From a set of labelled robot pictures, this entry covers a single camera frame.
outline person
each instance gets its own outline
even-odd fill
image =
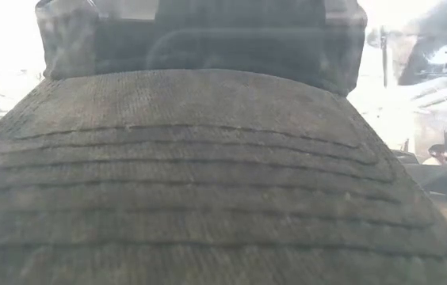
[[[447,166],[447,159],[445,158],[445,146],[442,144],[432,145],[428,149],[431,158],[426,159],[423,165],[439,165]]]
[[[357,1],[102,1],[36,7],[0,285],[447,284],[447,220],[346,99]]]

